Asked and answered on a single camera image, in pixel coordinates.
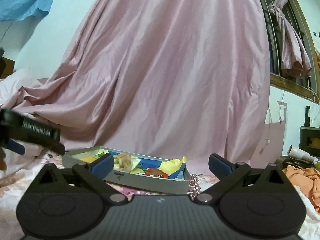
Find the wooden window frame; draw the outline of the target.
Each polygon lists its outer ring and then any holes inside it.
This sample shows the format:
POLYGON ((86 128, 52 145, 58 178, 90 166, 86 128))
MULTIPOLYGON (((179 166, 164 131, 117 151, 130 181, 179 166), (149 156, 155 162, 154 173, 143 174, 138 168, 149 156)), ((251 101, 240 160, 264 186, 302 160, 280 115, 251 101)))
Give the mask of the wooden window frame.
POLYGON ((271 54, 271 85, 319 102, 319 60, 298 0, 260 0, 271 54))

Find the dark wooden cabinet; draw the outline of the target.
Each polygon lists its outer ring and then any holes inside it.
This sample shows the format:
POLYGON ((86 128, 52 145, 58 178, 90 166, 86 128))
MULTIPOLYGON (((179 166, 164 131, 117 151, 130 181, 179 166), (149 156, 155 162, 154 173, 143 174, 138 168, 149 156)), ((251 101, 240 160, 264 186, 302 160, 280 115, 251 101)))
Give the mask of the dark wooden cabinet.
POLYGON ((304 126, 300 128, 299 148, 310 155, 319 157, 320 155, 320 129, 310 126, 310 106, 305 108, 304 126))

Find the grey cardboard box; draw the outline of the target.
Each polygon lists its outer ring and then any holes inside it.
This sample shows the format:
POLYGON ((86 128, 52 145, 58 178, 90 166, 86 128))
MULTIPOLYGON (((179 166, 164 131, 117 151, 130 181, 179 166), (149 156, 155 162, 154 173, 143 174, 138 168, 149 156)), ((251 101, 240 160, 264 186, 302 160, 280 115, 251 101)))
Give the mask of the grey cardboard box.
MULTIPOLYGON (((122 151, 103 146, 72 150, 66 152, 65 155, 62 156, 62 164, 65 168, 71 168, 86 157, 91 157, 106 151, 113 156, 123 153, 122 151)), ((186 194, 189 189, 190 174, 185 164, 182 164, 176 172, 168 175, 168 178, 146 176, 144 173, 112 170, 104 180, 109 183, 145 191, 167 194, 186 194)))

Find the floral bedspread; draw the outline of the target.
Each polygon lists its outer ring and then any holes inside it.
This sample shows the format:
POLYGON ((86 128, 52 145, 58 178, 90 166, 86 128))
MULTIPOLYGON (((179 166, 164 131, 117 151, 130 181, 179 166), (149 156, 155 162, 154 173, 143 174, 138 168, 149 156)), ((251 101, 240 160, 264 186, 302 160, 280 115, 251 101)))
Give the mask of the floral bedspread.
MULTIPOLYGON (((50 158, 45 154, 40 155, 17 172, 1 179, 1 239, 21 239, 24 236, 16 218, 16 206, 40 169, 48 163, 54 163, 58 168, 62 168, 61 157, 50 158)), ((214 175, 190 174, 189 181, 188 194, 195 197, 219 180, 214 175)), ((106 183, 124 193, 129 199, 135 194, 160 194, 112 184, 107 181, 106 183)), ((295 188, 306 206, 306 219, 298 235, 302 239, 319 239, 319 214, 314 210, 310 200, 302 194, 300 188, 298 186, 295 188)))

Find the pink satin curtain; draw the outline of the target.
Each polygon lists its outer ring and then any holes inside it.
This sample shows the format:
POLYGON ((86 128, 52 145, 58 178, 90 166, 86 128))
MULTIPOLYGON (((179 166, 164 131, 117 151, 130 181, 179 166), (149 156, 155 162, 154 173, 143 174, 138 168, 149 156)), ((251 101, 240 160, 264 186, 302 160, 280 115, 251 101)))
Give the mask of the pink satin curtain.
POLYGON ((269 92, 260 0, 96 0, 52 77, 4 107, 59 127, 68 150, 248 162, 269 92))

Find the sandwich cracker packet in box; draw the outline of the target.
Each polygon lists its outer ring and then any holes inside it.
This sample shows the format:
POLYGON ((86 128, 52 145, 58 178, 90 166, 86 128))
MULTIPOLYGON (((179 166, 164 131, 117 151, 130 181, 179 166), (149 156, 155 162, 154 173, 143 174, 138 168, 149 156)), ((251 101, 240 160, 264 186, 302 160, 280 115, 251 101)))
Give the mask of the sandwich cracker packet in box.
POLYGON ((133 171, 140 163, 140 159, 130 154, 118 154, 113 156, 114 166, 113 169, 123 172, 133 171))

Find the tied pink window curtain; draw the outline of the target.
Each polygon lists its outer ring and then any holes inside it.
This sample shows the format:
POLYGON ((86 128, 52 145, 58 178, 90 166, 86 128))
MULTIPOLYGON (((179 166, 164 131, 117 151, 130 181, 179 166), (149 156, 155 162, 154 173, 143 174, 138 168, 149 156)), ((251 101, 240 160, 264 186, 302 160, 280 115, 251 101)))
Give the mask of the tied pink window curtain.
POLYGON ((304 79, 311 76, 312 66, 302 39, 283 13, 283 7, 288 1, 289 0, 274 0, 274 2, 268 6, 268 10, 276 17, 281 33, 282 73, 296 79, 304 79))

